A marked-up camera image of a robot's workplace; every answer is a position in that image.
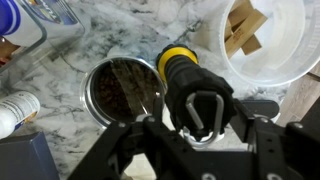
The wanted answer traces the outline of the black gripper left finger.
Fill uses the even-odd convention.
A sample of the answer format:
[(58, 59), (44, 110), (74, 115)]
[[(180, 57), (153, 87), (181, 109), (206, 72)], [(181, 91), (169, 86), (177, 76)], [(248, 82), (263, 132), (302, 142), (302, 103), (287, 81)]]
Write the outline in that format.
[(120, 180), (135, 155), (146, 152), (144, 122), (110, 125), (67, 180)]

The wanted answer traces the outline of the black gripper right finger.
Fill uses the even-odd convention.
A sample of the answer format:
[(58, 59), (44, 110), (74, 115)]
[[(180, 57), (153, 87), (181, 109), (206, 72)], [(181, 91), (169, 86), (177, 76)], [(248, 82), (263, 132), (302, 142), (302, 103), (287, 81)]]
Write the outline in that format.
[(230, 125), (253, 154), (253, 172), (258, 180), (304, 180), (285, 159), (284, 131), (272, 121), (279, 105), (272, 100), (234, 100), (237, 114)]

